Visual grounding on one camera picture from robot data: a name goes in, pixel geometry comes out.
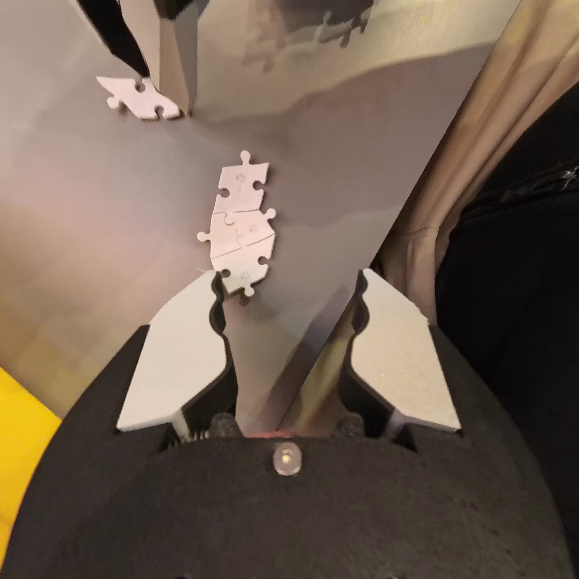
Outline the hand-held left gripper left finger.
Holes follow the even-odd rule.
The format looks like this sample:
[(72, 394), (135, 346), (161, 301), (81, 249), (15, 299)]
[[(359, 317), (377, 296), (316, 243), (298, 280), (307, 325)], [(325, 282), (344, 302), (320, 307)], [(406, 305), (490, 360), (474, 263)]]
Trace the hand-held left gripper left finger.
[(239, 387), (223, 300), (221, 274), (207, 271), (156, 313), (116, 423), (119, 431), (169, 425), (179, 441), (202, 441), (213, 438), (215, 416), (235, 416)]

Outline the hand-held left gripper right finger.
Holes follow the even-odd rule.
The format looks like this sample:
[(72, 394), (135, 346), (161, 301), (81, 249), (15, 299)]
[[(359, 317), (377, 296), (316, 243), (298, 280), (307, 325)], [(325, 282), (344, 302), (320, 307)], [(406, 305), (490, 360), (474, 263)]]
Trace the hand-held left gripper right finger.
[(397, 438), (407, 426), (461, 430), (428, 320), (378, 273), (358, 272), (338, 393), (367, 438)]

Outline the black garment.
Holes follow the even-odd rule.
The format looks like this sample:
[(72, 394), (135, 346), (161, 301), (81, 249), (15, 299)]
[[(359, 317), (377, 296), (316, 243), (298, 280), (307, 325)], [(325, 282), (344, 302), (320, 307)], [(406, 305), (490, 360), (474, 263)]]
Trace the black garment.
[(578, 83), (460, 213), (435, 302), (538, 459), (578, 577)]

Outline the yellow object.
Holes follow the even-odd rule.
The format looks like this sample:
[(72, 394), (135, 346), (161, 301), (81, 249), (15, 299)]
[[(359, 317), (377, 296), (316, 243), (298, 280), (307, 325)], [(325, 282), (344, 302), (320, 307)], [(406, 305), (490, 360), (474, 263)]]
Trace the yellow object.
[(1, 561), (42, 454), (61, 420), (1, 369)]

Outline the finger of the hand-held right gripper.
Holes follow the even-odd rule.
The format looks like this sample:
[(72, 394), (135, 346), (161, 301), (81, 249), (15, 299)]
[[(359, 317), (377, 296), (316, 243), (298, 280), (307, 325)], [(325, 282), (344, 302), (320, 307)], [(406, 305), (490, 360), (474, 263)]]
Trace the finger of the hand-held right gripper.
[(185, 114), (192, 113), (198, 89), (197, 1), (156, 1), (160, 18), (158, 91)]
[(141, 50), (128, 29), (118, 1), (75, 1), (89, 26), (104, 46), (142, 78), (149, 77), (149, 68)]

